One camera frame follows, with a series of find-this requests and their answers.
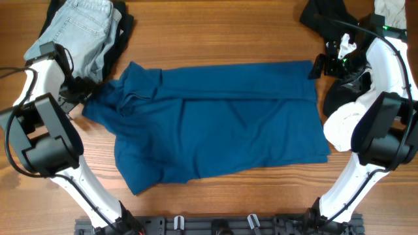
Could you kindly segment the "dark blue polo shirt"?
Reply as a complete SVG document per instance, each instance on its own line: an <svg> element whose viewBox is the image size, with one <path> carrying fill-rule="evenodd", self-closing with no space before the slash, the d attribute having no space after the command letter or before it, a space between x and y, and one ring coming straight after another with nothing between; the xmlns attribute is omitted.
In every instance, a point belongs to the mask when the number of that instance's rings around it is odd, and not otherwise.
<svg viewBox="0 0 418 235"><path fill-rule="evenodd" d="M310 61L161 70L130 63L83 115L116 137L133 194L257 167L325 163L330 154Z"/></svg>

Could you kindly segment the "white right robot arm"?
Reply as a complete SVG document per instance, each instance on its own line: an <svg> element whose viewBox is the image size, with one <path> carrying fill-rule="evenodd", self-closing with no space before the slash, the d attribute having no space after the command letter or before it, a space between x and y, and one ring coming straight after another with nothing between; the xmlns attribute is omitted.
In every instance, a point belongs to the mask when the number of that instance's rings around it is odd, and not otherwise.
<svg viewBox="0 0 418 235"><path fill-rule="evenodd" d="M332 188L304 216L304 225L346 224L383 177L417 153L417 87L408 65L407 32L370 14L353 25L314 14L312 21L340 34L328 40L310 78L335 78L336 95L356 94L328 118L324 131L336 149L352 152Z"/></svg>

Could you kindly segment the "black folded garment under jeans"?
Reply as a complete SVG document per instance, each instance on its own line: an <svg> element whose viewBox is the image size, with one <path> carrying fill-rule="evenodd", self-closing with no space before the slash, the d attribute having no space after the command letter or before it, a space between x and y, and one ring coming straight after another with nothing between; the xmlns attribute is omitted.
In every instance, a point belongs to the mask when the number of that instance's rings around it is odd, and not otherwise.
<svg viewBox="0 0 418 235"><path fill-rule="evenodd" d="M50 25L52 18L55 13L63 6L66 1L51 1L50 6L48 7L46 21L43 25L43 28L40 32L39 37ZM114 8L119 10L121 13L121 20L118 23L116 30L116 39L113 46L109 49L104 55L104 69L103 69L103 80L105 80L110 74L114 63L118 60L125 47L127 46L129 35L131 34L133 28L133 16L127 13L126 4L122 1L113 2Z"/></svg>

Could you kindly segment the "black crumpled garment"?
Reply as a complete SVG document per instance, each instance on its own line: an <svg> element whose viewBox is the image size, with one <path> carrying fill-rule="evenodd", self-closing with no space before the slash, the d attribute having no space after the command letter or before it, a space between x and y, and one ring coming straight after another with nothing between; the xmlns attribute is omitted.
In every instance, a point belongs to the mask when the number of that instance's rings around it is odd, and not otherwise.
<svg viewBox="0 0 418 235"><path fill-rule="evenodd" d="M356 43L361 50L361 43L356 42L356 35L359 33L358 21L350 15L343 1L332 0L309 0L302 11L300 23L318 33L324 40L341 42L345 33L349 34L349 42ZM329 117L341 105L354 101L354 98L365 93L367 85L339 85L337 79L327 91L323 103L323 114Z"/></svg>

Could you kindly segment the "white crumpled t-shirt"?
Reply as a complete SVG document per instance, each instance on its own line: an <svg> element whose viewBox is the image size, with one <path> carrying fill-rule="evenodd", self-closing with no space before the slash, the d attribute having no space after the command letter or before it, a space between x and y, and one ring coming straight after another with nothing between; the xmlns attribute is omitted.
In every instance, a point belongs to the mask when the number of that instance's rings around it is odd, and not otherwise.
<svg viewBox="0 0 418 235"><path fill-rule="evenodd" d="M405 1L374 1L375 13L385 17L385 26L406 29ZM408 76L411 76L408 64L406 42L400 39L385 38L400 50L402 59L405 61ZM362 85L365 93L354 101L347 102L334 111L325 122L323 130L326 139L338 151L351 149L351 137L354 128L365 115L368 109L382 92L395 92L403 98L407 98L406 83L401 78L400 63L395 54L380 39L372 42L372 49L367 49L366 58L372 59L366 68L358 75L360 80L366 82Z"/></svg>

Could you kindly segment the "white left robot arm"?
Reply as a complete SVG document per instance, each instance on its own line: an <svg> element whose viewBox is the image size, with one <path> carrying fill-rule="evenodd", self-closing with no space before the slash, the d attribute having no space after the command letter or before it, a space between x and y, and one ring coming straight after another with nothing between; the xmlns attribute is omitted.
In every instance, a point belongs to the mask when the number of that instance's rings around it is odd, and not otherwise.
<svg viewBox="0 0 418 235"><path fill-rule="evenodd" d="M66 190L88 215L93 234L127 234L135 220L90 170L81 137L60 106L61 94L78 85L73 69L67 55L55 53L2 69L5 76L27 75L19 98L1 111L5 153L15 171Z"/></svg>

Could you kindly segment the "light blue folded jeans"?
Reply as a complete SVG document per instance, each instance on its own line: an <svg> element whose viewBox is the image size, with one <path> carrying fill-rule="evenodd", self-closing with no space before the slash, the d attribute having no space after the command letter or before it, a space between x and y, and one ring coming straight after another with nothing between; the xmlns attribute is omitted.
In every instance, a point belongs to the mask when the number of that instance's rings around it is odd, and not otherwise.
<svg viewBox="0 0 418 235"><path fill-rule="evenodd" d="M104 56L114 44L120 20L121 13L109 0L66 1L24 59L40 56L40 45L52 41L68 49L74 77L102 82Z"/></svg>

